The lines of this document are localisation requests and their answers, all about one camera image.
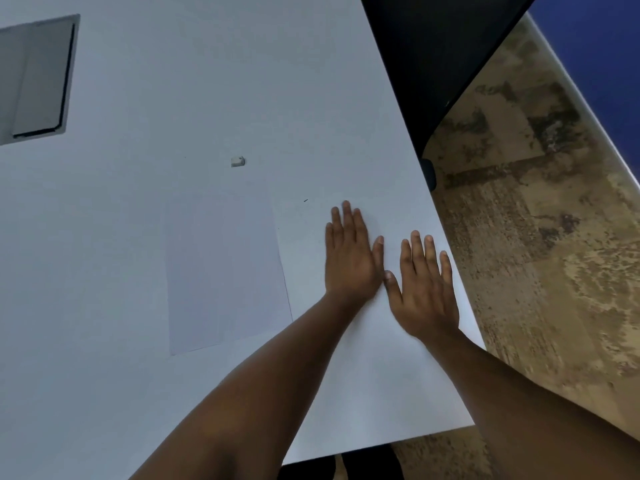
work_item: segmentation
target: hand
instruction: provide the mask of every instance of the hand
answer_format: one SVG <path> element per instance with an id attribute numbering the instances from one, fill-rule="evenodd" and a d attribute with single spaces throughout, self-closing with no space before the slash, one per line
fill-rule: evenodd
<path id="1" fill-rule="evenodd" d="M 433 238 L 411 233 L 411 246 L 402 241 L 400 272 L 402 291 L 391 271 L 385 272 L 385 287 L 391 313 L 404 330 L 420 339 L 427 347 L 443 332 L 458 332 L 460 315 L 453 293 L 451 262 L 446 252 L 440 253 L 442 273 L 438 269 Z"/>
<path id="2" fill-rule="evenodd" d="M 360 209 L 352 214 L 351 204 L 344 201 L 342 213 L 344 225 L 337 207 L 331 209 L 332 222 L 326 225 L 324 284 L 327 294 L 361 307 L 382 284 L 384 239 L 379 236 L 372 251 Z"/>

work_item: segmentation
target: floor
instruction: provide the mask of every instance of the floor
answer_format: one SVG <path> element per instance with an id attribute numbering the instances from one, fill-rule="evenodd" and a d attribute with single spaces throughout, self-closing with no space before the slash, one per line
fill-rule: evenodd
<path id="1" fill-rule="evenodd" d="M 640 438 L 640 197 L 527 19 L 424 157 L 487 350 Z M 407 480 L 495 477 L 475 427 L 394 449 Z"/>

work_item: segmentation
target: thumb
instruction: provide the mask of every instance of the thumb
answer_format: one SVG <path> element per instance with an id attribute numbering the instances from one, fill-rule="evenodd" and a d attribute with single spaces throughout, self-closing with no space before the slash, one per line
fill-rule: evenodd
<path id="1" fill-rule="evenodd" d="M 391 271 L 385 271 L 385 288 L 387 289 L 387 295 L 389 297 L 391 313 L 395 315 L 399 307 L 402 306 L 403 300 L 398 280 L 396 280 L 396 277 Z"/>
<path id="2" fill-rule="evenodd" d="M 385 238 L 381 235 L 373 243 L 373 263 L 378 275 L 382 276 L 385 272 Z"/>

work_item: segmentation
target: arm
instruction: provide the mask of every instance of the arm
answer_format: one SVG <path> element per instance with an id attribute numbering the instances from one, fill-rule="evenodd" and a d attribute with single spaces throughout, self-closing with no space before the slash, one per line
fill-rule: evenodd
<path id="1" fill-rule="evenodd" d="M 270 479 L 316 395 L 333 350 L 376 294 L 379 237 L 369 247 L 358 209 L 343 204 L 326 226 L 324 297 L 220 382 L 131 480 Z"/>
<path id="2" fill-rule="evenodd" d="M 580 406 L 537 386 L 458 329 L 451 263 L 431 236 L 402 243 L 403 290 L 385 286 L 396 320 L 449 375 L 503 473 L 514 479 L 638 478 L 640 442 Z"/>

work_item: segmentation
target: right hand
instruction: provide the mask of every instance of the right hand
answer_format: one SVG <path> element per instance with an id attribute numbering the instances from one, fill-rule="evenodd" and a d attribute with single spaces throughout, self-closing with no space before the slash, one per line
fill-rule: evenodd
<path id="1" fill-rule="evenodd" d="M 411 233 L 411 245 L 402 241 L 400 272 L 402 291 L 391 271 L 385 271 L 384 283 L 391 313 L 404 330 L 420 339 L 426 346 L 443 333 L 457 333 L 460 315 L 453 293 L 451 261 L 446 252 L 440 253 L 442 273 L 438 269 L 432 236 L 424 238 Z"/>

